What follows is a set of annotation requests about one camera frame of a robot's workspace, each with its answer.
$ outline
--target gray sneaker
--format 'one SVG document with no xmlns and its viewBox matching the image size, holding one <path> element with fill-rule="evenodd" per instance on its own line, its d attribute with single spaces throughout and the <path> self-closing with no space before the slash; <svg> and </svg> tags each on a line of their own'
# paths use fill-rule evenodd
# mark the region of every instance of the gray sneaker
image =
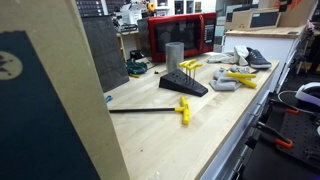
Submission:
<svg viewBox="0 0 320 180">
<path fill-rule="evenodd" d="M 252 68 L 268 69 L 272 67 L 272 64 L 268 62 L 258 50 L 249 47 L 247 47 L 247 50 L 249 51 L 249 55 L 246 60 Z"/>
</svg>

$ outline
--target workbench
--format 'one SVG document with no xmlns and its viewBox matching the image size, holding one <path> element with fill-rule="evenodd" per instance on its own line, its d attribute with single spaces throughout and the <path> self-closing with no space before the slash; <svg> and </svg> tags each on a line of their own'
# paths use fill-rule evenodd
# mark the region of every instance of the workbench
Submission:
<svg viewBox="0 0 320 180">
<path fill-rule="evenodd" d="M 271 60 L 272 68 L 251 79 L 257 83 L 255 89 L 242 86 L 217 92 L 209 81 L 216 70 L 231 64 L 208 64 L 211 54 L 193 57 L 203 63 L 195 76 L 208 89 L 202 97 L 159 88 L 160 77 L 167 72 L 165 64 L 153 63 L 140 78 L 130 77 L 128 83 L 104 94 L 113 97 L 107 103 L 110 110 L 174 108 L 180 106 L 181 96 L 189 104 L 189 125 L 182 124 L 177 112 L 110 114 L 131 179 L 208 179 L 223 170 L 234 145 L 263 106 L 278 61 Z"/>
<path fill-rule="evenodd" d="M 254 31 L 232 30 L 225 33 L 223 52 L 233 52 L 234 46 L 257 49 L 266 59 L 279 61 L 271 92 L 279 93 L 288 73 L 299 43 L 304 37 L 305 25 L 299 27 L 278 27 Z"/>
</svg>

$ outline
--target cable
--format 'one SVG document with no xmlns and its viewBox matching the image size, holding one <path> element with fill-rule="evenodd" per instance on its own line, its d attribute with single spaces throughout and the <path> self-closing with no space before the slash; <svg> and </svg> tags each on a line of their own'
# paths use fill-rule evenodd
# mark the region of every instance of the cable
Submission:
<svg viewBox="0 0 320 180">
<path fill-rule="evenodd" d="M 280 98 L 281 94 L 283 94 L 283 93 L 297 93 L 297 91 L 286 90 L 286 91 L 280 92 L 280 93 L 278 94 L 278 99 L 279 99 L 279 101 L 282 102 L 283 104 L 285 104 L 285 105 L 287 105 L 287 106 L 289 106 L 289 107 L 291 107 L 291 108 L 293 108 L 293 109 L 299 110 L 299 111 L 301 111 L 301 112 L 305 112 L 305 113 L 308 113 L 308 114 L 313 114 L 313 115 L 315 115 L 315 116 L 320 116 L 319 113 L 312 112 L 312 111 L 307 111 L 307 110 L 304 110 L 304 109 L 300 109 L 300 108 L 297 108 L 297 107 L 295 107 L 295 106 L 292 106 L 292 105 L 290 105 L 290 104 L 285 103 L 285 102 Z"/>
</svg>

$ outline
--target metal cylinder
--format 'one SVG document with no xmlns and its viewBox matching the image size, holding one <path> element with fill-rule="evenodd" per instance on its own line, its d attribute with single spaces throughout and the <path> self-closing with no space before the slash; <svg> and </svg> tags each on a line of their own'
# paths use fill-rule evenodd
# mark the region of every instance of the metal cylinder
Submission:
<svg viewBox="0 0 320 180">
<path fill-rule="evenodd" d="M 166 66 L 168 73 L 180 69 L 179 63 L 184 60 L 184 44 L 182 42 L 171 42 L 166 44 Z"/>
</svg>

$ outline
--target red microwave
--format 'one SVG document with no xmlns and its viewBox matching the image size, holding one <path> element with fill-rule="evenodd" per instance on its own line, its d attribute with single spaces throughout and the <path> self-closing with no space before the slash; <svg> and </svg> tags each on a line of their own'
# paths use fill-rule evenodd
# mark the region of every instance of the red microwave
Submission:
<svg viewBox="0 0 320 180">
<path fill-rule="evenodd" d="M 165 62 L 165 44 L 183 42 L 184 56 L 213 51 L 216 13 L 182 14 L 138 20 L 141 52 Z"/>
</svg>

